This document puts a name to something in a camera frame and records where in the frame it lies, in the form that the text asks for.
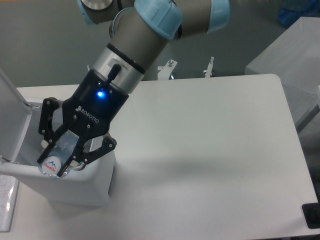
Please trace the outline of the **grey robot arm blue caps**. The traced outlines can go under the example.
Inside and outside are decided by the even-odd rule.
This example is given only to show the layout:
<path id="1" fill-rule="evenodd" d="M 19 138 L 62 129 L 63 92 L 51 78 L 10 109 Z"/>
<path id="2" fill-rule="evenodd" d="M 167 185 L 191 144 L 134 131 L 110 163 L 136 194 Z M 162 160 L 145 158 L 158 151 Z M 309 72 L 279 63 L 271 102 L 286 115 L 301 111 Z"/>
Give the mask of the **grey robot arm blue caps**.
<path id="1" fill-rule="evenodd" d="M 110 123 L 170 41 L 223 28 L 227 0 L 82 0 L 93 23 L 112 20 L 111 40 L 73 95 L 43 100 L 39 170 L 51 178 L 113 151 Z"/>

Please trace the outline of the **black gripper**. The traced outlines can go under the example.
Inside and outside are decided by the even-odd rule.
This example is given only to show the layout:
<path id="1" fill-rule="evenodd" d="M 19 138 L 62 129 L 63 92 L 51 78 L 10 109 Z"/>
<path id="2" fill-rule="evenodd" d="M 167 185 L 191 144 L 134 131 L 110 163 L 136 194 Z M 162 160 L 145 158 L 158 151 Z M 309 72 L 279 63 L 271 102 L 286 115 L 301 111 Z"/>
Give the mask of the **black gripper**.
<path id="1" fill-rule="evenodd" d="M 129 98 L 127 93 L 112 86 L 112 81 L 120 71 L 119 68 L 113 68 L 107 77 L 104 77 L 91 69 L 73 95 L 64 102 L 55 97 L 43 100 L 38 132 L 43 136 L 47 146 L 37 159 L 38 164 L 49 156 L 62 135 L 58 130 L 54 131 L 52 126 L 53 114 L 59 108 L 62 108 L 63 123 L 79 137 L 73 153 L 56 174 L 58 177 L 67 175 L 78 166 L 91 164 L 116 148 L 116 140 L 107 132 L 111 121 Z M 85 130 L 88 130 L 85 137 L 87 140 L 105 134 L 100 146 L 95 150 L 87 149 L 88 141 L 82 138 Z"/>

